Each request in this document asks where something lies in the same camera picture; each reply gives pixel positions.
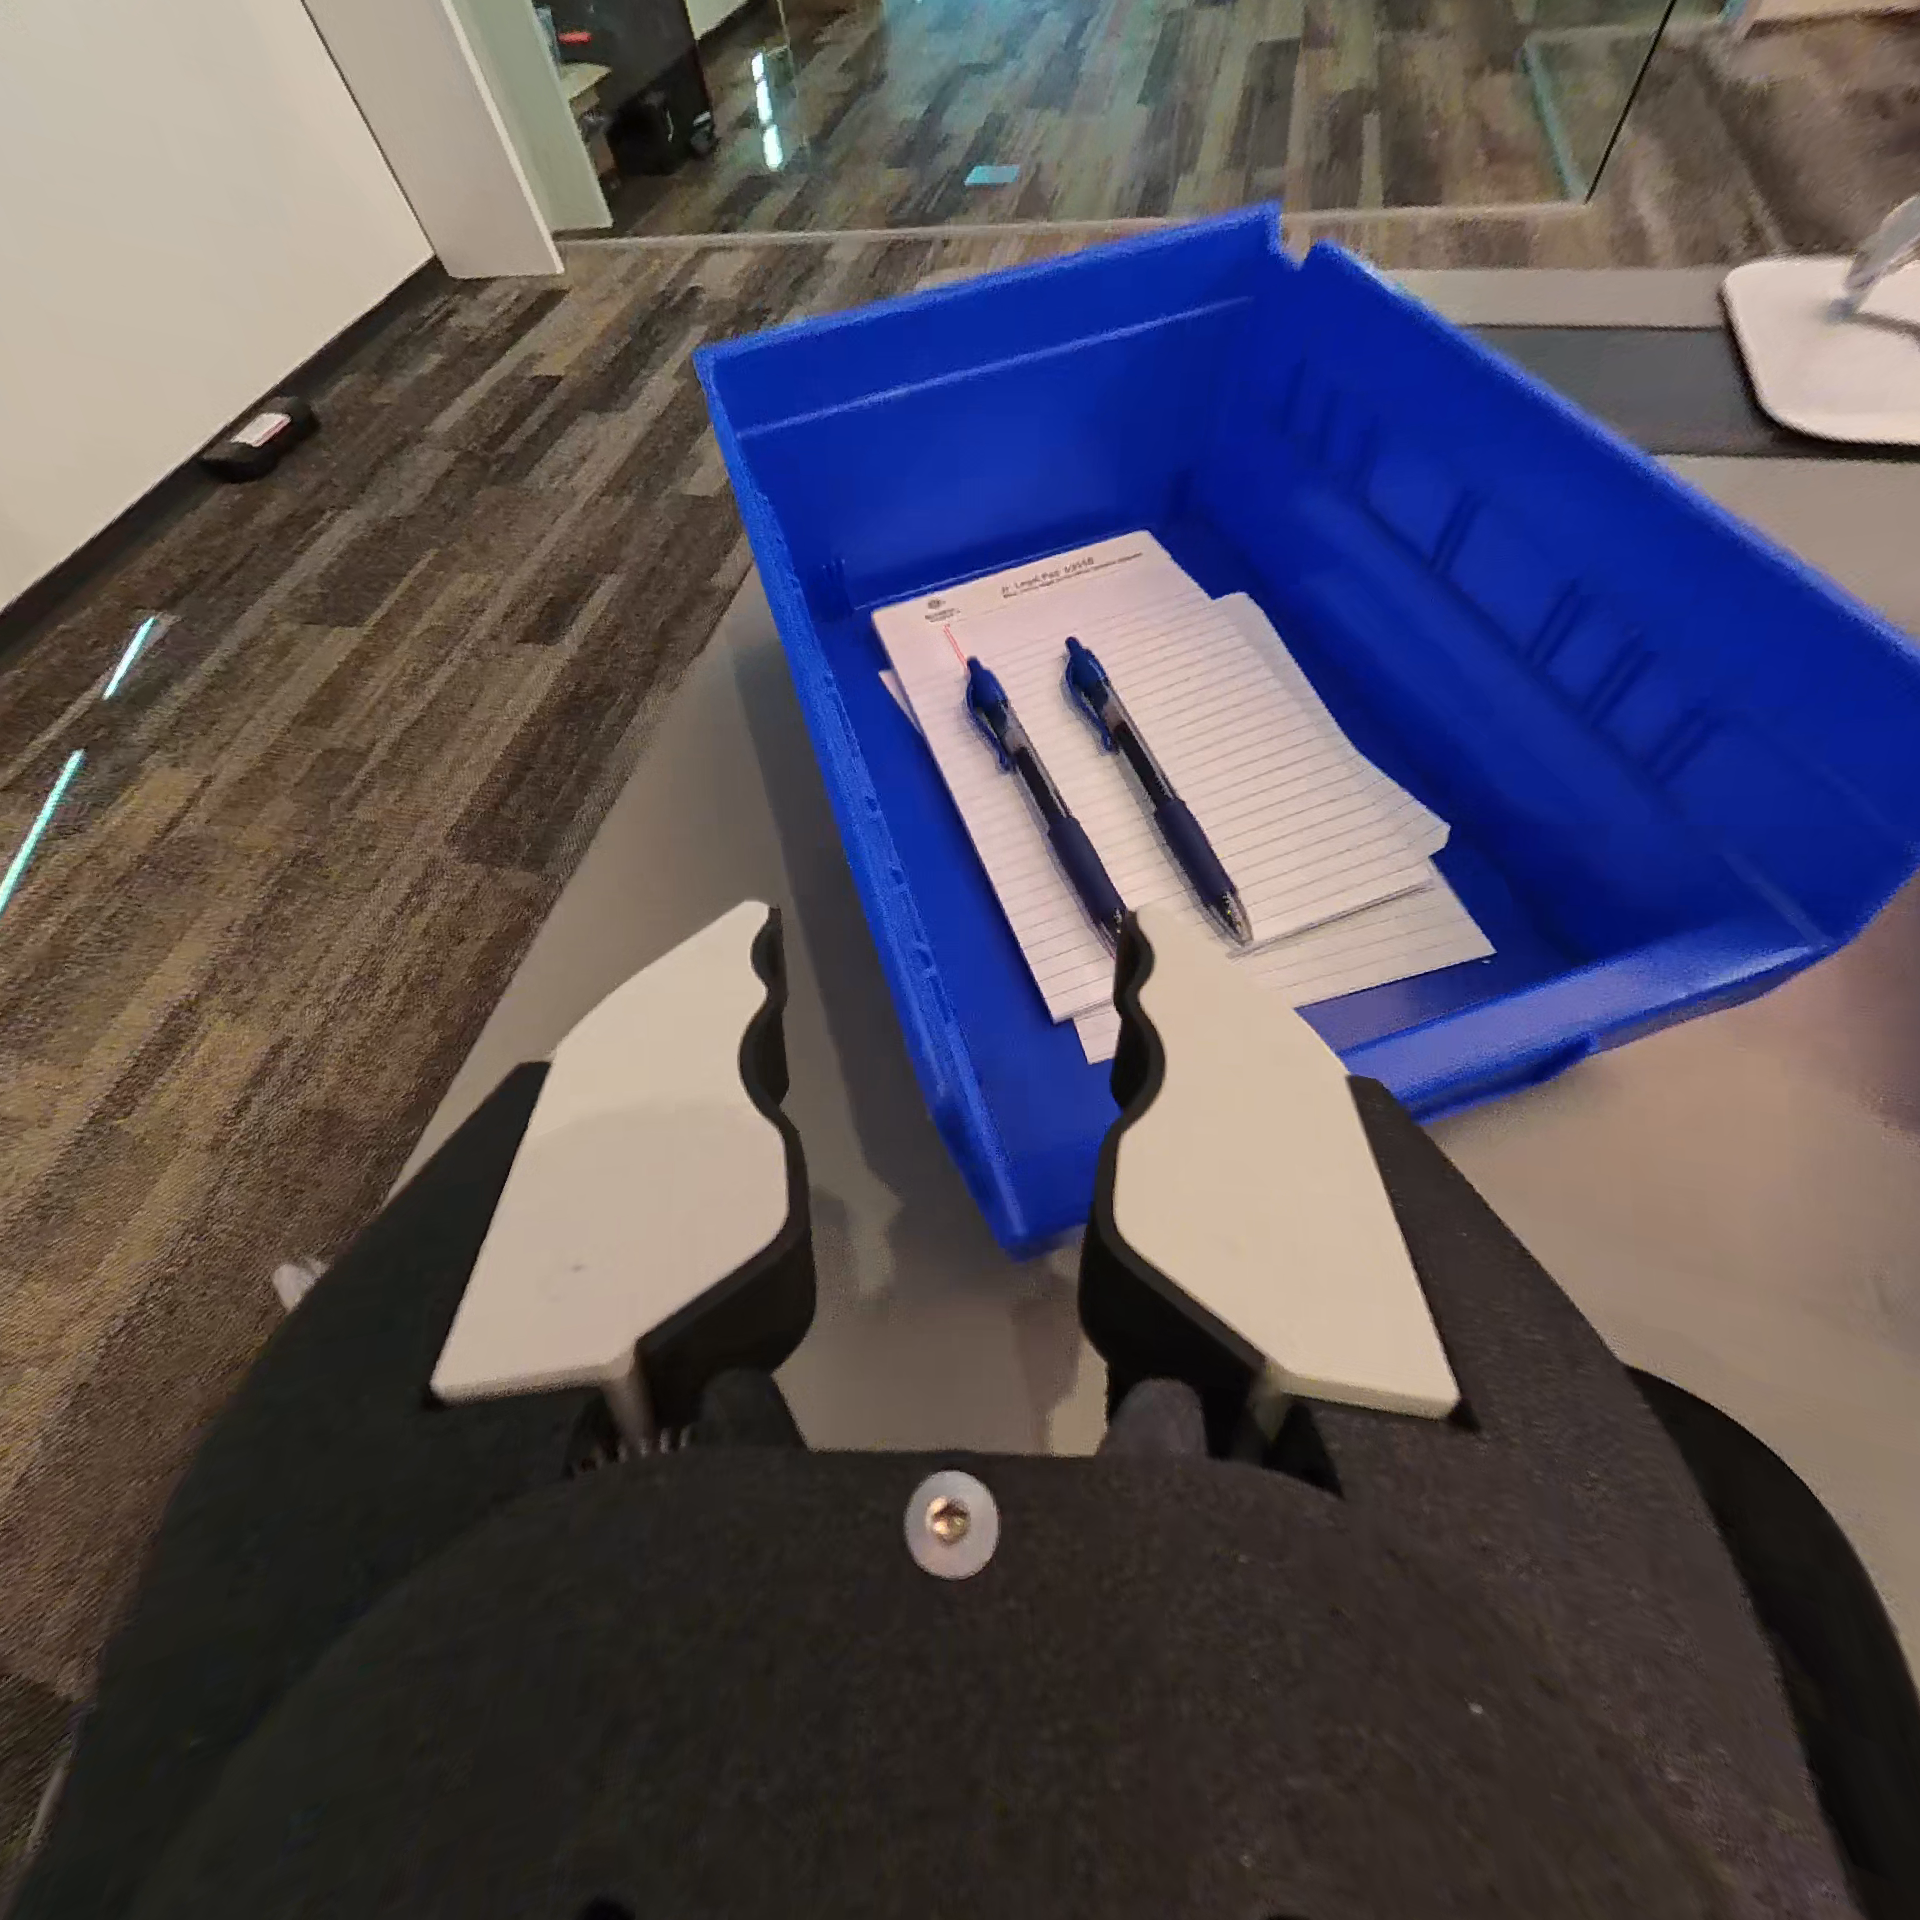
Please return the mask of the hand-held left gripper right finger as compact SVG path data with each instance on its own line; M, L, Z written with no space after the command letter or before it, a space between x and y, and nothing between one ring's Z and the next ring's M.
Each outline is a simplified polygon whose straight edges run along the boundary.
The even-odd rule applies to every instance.
M1127 920L1113 1010L1077 1283L1111 1416L1148 1387L1203 1452L1253 1459L1301 1404L1451 1423L1457 1369L1361 1108L1377 1087L1167 908Z

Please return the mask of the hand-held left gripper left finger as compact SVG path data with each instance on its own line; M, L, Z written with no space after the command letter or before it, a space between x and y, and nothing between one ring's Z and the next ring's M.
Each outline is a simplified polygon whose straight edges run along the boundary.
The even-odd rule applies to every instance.
M771 1377L819 1306L787 1116L783 927L745 901L628 976L553 1050L430 1377L457 1408L582 1389L628 1452Z

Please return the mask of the blue retractable pen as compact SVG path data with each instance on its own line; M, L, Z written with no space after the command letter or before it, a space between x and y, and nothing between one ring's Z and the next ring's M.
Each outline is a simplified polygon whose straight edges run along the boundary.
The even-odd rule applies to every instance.
M1074 901L1099 943L1115 953L1127 920L1127 905L1115 881L1109 875L1089 831L1067 807L1063 789L1053 781L1002 681L975 657L967 657L965 667L965 707L974 732L993 747L997 767L1019 781Z
M1117 757L1134 780L1165 853L1187 881L1188 895L1233 947L1253 948L1255 928L1237 883L1227 875L1206 833L1162 768L1111 675L1074 635L1063 643L1063 684L1077 711L1092 728L1099 747Z

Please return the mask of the white lined notepad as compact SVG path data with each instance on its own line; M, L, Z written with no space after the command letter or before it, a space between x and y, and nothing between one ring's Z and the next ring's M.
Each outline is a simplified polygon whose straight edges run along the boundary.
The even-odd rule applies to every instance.
M1165 905L1229 959L1415 895L1433 874L1415 827L1330 720L1148 530L877 605L877 643L940 767L1049 1021L1111 1001L1113 953L1047 836L1012 749L975 719L978 665L1125 908ZM1206 836L1253 943L1237 947L1167 851L1134 768L1074 698L1067 643L1119 707Z

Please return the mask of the blue plastic bin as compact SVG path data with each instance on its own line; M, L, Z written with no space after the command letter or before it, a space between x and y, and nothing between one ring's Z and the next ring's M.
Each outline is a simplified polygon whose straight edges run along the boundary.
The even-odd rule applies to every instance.
M1749 1001L1916 874L1916 644L1267 211L695 367L905 1055L1012 1257L1082 1228L1115 1106L879 689L890 600L1137 529L1253 594L1495 940L1318 1015L1417 1121Z

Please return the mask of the handwritten lined paper sheet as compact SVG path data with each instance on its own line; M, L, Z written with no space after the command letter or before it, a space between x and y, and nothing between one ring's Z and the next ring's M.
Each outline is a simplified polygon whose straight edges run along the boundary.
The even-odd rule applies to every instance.
M1281 647L1287 684L1317 719L1332 724L1330 708L1308 681L1308 675ZM899 711L915 732L924 732L913 703L892 665L879 671ZM1371 762L1350 747L1398 812L1402 824L1425 853L1438 856L1451 836L1451 827L1425 803L1415 800L1398 781L1374 768ZM1361 912L1287 937L1281 947L1255 959L1253 973L1273 993L1282 993L1294 1005L1340 999L1371 988L1393 986L1411 976L1479 962L1495 953L1492 943L1481 933L1473 912L1460 903L1436 861L1429 859L1425 887ZM1078 1044L1091 1066L1109 1064L1117 1047L1119 1021L1111 1005L1077 1015L1071 1021Z

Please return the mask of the black floor box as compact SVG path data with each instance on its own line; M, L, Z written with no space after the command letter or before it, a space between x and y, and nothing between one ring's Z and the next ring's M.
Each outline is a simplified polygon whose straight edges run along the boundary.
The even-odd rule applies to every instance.
M298 393L276 393L206 443L197 466L227 485L250 485L269 475L295 448L321 432L316 407Z

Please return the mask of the white document stand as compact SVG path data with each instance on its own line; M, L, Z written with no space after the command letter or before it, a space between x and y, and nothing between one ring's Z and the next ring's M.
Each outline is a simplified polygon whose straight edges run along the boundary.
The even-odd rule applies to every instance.
M1813 441L1917 448L1917 200L1852 257L1732 268L1718 301L1764 419Z

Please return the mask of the black wheeled cabinet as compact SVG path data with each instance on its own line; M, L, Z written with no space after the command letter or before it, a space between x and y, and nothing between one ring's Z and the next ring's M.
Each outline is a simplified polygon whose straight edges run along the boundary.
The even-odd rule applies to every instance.
M567 63L601 65L621 177L666 177L714 151L714 101L685 2L550 2Z

